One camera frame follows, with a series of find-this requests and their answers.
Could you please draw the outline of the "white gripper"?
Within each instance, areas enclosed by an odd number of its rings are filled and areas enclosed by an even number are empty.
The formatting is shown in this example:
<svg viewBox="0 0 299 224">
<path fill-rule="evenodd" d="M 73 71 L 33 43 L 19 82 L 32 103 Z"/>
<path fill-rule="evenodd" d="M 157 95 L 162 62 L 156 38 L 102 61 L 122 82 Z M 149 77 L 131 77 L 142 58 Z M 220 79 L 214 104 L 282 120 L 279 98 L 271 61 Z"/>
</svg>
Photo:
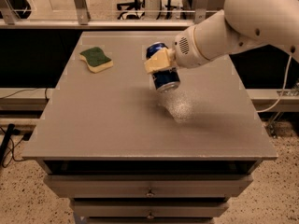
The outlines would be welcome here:
<svg viewBox="0 0 299 224">
<path fill-rule="evenodd" d="M 176 35 L 173 49 L 159 49 L 144 62 L 148 74 L 166 71 L 177 66 L 183 68 L 197 68 L 208 63 L 208 59 L 196 46 L 194 36 L 195 26 L 191 26 Z"/>
</svg>

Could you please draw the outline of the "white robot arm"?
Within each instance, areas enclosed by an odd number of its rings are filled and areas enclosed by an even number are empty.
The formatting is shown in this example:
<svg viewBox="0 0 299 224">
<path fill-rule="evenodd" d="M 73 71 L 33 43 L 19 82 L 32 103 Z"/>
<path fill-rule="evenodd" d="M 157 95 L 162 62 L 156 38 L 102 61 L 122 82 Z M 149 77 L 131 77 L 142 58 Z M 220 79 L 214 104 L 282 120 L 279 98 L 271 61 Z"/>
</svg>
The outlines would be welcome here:
<svg viewBox="0 0 299 224">
<path fill-rule="evenodd" d="M 173 67 L 197 68 L 263 45 L 299 62 L 298 0 L 225 0 L 222 10 L 179 33 L 172 48 L 149 57 L 145 69 L 153 74 Z"/>
</svg>

